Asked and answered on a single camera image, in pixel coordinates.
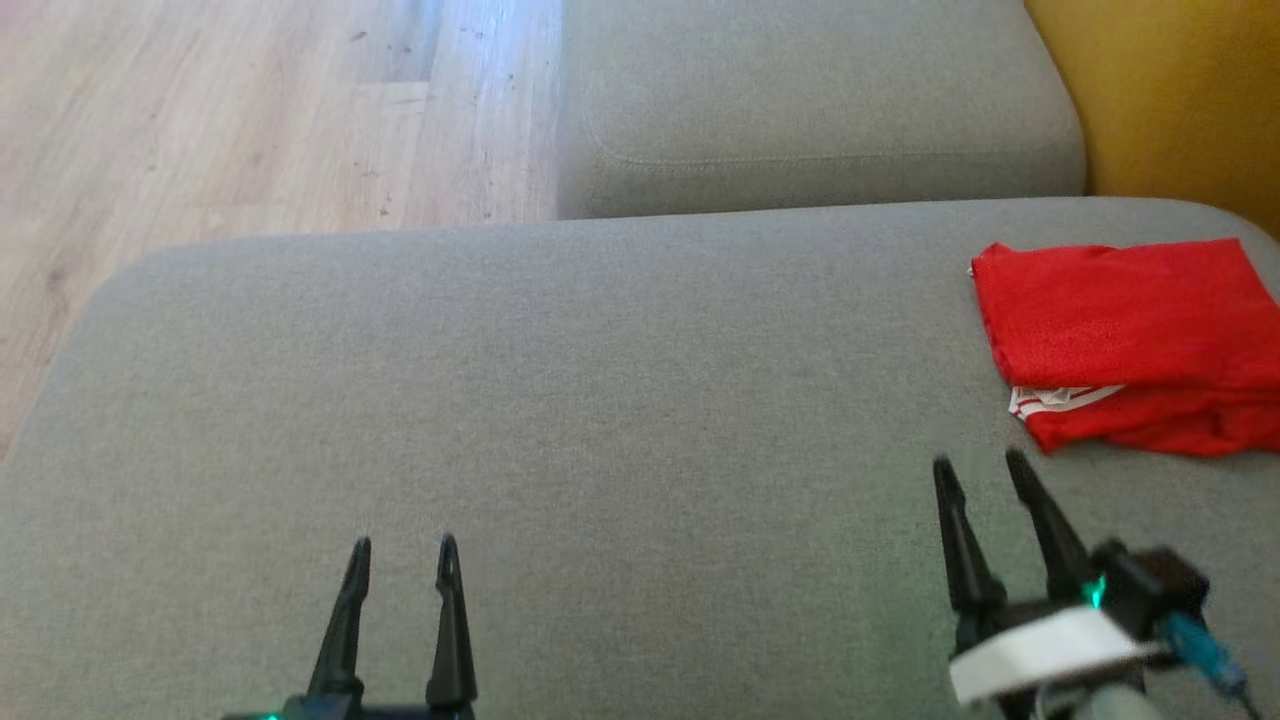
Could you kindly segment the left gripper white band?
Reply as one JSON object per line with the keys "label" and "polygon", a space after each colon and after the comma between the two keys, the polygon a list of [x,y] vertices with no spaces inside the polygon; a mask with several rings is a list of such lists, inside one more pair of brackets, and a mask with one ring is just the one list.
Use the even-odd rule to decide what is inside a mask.
{"label": "left gripper white band", "polygon": [[442,606],[428,705],[366,705],[357,674],[360,621],[369,593],[372,542],[360,537],[352,548],[324,632],[306,696],[289,697],[273,711],[227,714],[223,719],[475,719],[477,679],[470,637],[460,550],[451,533],[442,537],[435,589]]}

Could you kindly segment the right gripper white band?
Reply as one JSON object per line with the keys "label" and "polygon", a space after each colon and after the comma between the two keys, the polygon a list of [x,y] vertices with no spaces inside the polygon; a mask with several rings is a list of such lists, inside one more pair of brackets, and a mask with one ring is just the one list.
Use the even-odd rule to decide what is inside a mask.
{"label": "right gripper white band", "polygon": [[1167,657],[1162,641],[1138,639],[1105,610],[1110,580],[1097,580],[1085,546],[1028,456],[1009,448],[1012,487],[1030,516],[1044,564],[1041,603],[1010,605],[966,515],[966,496],[946,456],[933,460],[934,496],[956,651],[948,679],[961,706],[1021,703],[1044,685],[1082,685]]}

